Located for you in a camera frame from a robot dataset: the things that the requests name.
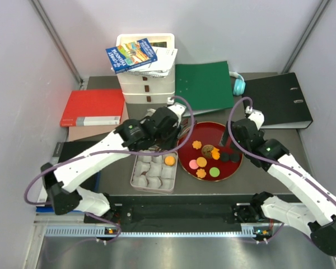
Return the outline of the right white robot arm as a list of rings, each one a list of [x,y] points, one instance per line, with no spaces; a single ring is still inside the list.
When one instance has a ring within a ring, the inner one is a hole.
[[[275,139],[265,140],[261,126],[264,115],[258,110],[246,118],[228,120],[221,144],[230,143],[253,165],[285,185],[301,206],[285,202],[268,192],[253,195],[246,208],[234,207],[241,221],[274,219],[300,231],[329,256],[336,256],[336,196],[324,188]]]

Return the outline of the metal tongs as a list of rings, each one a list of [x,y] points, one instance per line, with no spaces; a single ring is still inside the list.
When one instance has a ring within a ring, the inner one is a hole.
[[[159,140],[158,144],[153,146],[153,151],[164,152],[175,148],[178,141],[188,134],[190,127],[192,126],[192,124],[188,125],[189,123],[190,121],[188,119],[184,119],[179,126],[171,129],[170,132],[163,136],[163,140]]]

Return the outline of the silver tin lid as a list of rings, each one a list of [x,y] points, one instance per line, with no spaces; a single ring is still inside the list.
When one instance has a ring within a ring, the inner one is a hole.
[[[156,112],[155,109],[147,109],[144,117],[143,117],[143,120],[150,120],[151,117],[154,115],[154,113]]]

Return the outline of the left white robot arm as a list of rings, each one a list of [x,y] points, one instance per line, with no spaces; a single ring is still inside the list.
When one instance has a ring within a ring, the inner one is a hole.
[[[103,222],[112,221],[116,209],[110,205],[108,194],[95,193],[81,185],[106,166],[134,152],[143,152],[152,146],[171,149],[185,110],[185,106],[175,103],[160,107],[143,119],[126,120],[100,142],[44,176],[44,187],[54,213],[65,215],[81,211],[94,214]]]

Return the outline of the orange round waffle cookie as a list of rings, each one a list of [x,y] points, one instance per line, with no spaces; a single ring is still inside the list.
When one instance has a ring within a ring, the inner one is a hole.
[[[174,156],[166,156],[166,157],[164,158],[164,163],[165,163],[165,165],[167,165],[167,166],[174,166],[175,163],[176,163],[176,159],[175,159]]]

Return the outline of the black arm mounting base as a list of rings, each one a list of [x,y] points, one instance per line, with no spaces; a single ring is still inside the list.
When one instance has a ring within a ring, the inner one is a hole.
[[[112,196],[112,221],[123,230],[193,231],[268,220],[252,194],[175,194]]]

